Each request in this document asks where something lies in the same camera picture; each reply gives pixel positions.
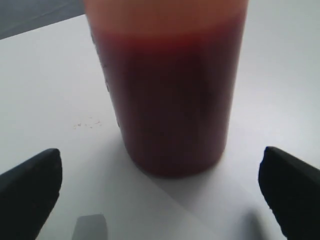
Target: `bottle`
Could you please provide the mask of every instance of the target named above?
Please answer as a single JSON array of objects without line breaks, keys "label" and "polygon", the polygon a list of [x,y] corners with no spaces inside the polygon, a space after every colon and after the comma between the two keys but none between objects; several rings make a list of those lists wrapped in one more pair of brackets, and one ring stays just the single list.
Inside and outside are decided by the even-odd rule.
[{"label": "bottle", "polygon": [[162,177],[225,149],[248,0],[84,0],[122,138]]}]

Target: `white surface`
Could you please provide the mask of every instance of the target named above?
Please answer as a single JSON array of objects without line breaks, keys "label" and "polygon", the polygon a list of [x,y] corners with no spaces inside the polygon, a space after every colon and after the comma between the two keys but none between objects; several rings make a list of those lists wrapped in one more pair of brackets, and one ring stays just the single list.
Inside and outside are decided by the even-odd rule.
[{"label": "white surface", "polygon": [[320,168],[319,43],[318,0],[251,0],[223,159],[163,180],[129,160],[84,16],[1,40],[0,172],[61,150],[60,198],[38,240],[71,240],[94,214],[108,240],[285,239],[257,174],[267,145]]}]

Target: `dark red liquid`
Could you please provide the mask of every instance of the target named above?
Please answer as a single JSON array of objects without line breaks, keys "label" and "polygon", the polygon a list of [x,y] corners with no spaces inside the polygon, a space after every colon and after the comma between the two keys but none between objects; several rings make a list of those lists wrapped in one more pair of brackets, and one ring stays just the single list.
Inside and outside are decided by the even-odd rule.
[{"label": "dark red liquid", "polygon": [[181,177],[219,160],[245,16],[177,36],[92,28],[125,146],[142,169]]}]

